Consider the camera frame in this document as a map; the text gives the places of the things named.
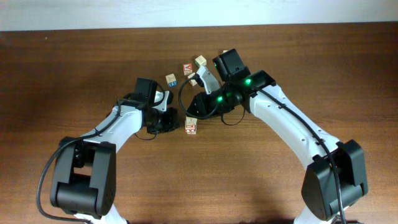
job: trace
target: white wall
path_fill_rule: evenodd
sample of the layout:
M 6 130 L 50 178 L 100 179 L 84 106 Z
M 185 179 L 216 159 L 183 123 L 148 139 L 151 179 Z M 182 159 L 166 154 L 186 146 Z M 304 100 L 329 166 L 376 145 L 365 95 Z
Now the white wall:
M 0 0 L 0 30 L 398 21 L 398 0 Z

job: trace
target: domino block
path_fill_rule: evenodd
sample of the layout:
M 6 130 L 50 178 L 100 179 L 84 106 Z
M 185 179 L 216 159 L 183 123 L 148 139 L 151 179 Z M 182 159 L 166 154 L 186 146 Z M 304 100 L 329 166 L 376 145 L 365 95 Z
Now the domino block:
M 201 55 L 195 59 L 195 65 L 200 67 L 200 65 L 206 65 L 206 59 Z
M 185 118 L 185 132 L 187 134 L 197 134 L 197 119 L 196 118 Z
M 182 65 L 184 75 L 191 75 L 193 72 L 192 64 L 183 64 Z
M 169 84 L 169 87 L 173 87 L 177 85 L 177 80 L 175 79 L 174 74 L 166 75 L 166 81 L 167 84 Z
M 195 72 L 192 73 L 191 75 L 189 75 L 187 78 L 192 78 L 192 76 L 194 76 L 194 75 L 195 75 Z M 195 80 L 191 80 L 191 81 L 189 81 L 189 83 L 190 83 L 192 86 L 198 84 Z

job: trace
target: wall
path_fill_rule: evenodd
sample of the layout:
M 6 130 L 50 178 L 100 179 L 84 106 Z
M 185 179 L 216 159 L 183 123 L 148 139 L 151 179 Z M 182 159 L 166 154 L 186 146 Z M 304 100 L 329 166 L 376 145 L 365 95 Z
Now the wall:
M 397 0 L 0 0 L 0 30 L 396 20 Z

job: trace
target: wooden table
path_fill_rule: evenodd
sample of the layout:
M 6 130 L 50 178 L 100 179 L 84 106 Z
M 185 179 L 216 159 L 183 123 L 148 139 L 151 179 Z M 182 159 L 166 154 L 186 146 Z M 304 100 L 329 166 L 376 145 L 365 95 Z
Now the wooden table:
M 58 223 L 39 214 L 35 191 L 59 140 L 99 124 L 137 77 L 166 86 L 174 73 L 180 86 L 183 63 L 203 55 L 211 65 L 231 48 L 323 129 L 362 145 L 369 194 L 347 218 L 398 219 L 398 23 L 3 32 L 0 41 L 1 223 Z M 183 102 L 199 91 L 187 87 Z M 173 106 L 183 124 L 177 97 Z M 196 136 L 180 128 L 150 142 L 131 137 L 117 157 L 115 204 L 139 223 L 270 223 L 301 212 L 304 173 L 253 115 L 232 127 L 212 118 Z M 49 203 L 51 179 L 52 168 L 42 203 L 63 215 Z

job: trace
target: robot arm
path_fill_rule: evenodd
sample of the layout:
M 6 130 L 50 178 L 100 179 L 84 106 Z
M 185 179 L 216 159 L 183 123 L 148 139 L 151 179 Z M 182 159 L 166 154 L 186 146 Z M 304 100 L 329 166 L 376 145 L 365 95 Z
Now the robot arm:
M 302 187 L 306 207 L 295 219 L 295 224 L 330 223 L 341 207 L 349 207 L 367 194 L 363 150 L 354 140 L 343 144 L 322 130 L 289 101 L 270 75 L 262 70 L 251 73 L 235 49 L 219 55 L 213 62 L 225 84 L 221 88 L 212 85 L 212 92 L 206 88 L 205 92 L 197 94 L 186 112 L 205 119 L 242 105 L 286 142 L 306 169 Z M 199 71 L 208 71 L 202 67 Z M 200 86 L 209 86 L 206 80 L 212 78 L 204 79 L 199 71 L 193 78 Z M 330 151 L 335 167 L 330 165 L 332 159 L 325 148 Z M 338 173 L 339 181 L 335 181 L 333 172 Z M 338 185 L 341 206 L 338 204 Z
M 177 110 L 167 107 L 173 94 L 164 90 L 158 92 L 156 88 L 156 82 L 139 78 L 135 92 L 118 101 L 94 130 L 80 138 L 61 140 L 60 146 L 68 146 L 55 163 L 50 194 L 54 207 L 93 224 L 128 223 L 113 205 L 116 153 L 143 126 L 151 134 L 166 133 L 179 127 Z M 91 175 L 76 172 L 84 166 L 92 167 Z

